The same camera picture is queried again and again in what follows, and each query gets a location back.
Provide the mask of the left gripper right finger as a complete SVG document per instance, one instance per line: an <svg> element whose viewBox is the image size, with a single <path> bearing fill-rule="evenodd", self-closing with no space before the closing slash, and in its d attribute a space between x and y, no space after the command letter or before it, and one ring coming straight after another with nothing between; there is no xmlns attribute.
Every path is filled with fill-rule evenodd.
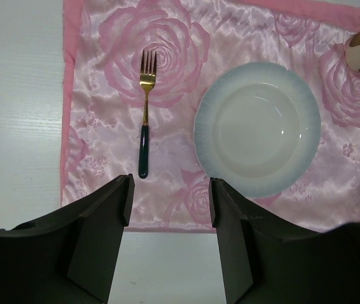
<svg viewBox="0 0 360 304"><path fill-rule="evenodd" d="M320 233L209 183L228 303L360 303L360 223Z"/></svg>

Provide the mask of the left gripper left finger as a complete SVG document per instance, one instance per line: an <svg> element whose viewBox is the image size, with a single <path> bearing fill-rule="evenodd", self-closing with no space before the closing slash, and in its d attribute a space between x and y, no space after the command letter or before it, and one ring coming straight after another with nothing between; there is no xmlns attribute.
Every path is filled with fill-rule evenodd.
<svg viewBox="0 0 360 304"><path fill-rule="evenodd" d="M11 230L0 229L0 303L107 303L132 175Z"/></svg>

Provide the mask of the white round plate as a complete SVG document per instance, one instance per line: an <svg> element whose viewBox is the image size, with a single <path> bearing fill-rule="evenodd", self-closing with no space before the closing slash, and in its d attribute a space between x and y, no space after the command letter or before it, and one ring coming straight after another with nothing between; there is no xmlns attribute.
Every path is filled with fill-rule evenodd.
<svg viewBox="0 0 360 304"><path fill-rule="evenodd" d="M307 83L271 62L221 75L204 93L194 120L197 159L209 177L248 198L282 192L309 168L321 116Z"/></svg>

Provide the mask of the gold fork dark handle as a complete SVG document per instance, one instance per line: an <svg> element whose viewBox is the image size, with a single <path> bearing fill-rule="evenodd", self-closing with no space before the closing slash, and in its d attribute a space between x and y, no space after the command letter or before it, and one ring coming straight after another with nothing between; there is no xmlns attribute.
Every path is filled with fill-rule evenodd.
<svg viewBox="0 0 360 304"><path fill-rule="evenodd" d="M143 50L139 75L139 84L145 93L138 162L141 179L145 179L149 173L149 94L156 85L156 73L157 53Z"/></svg>

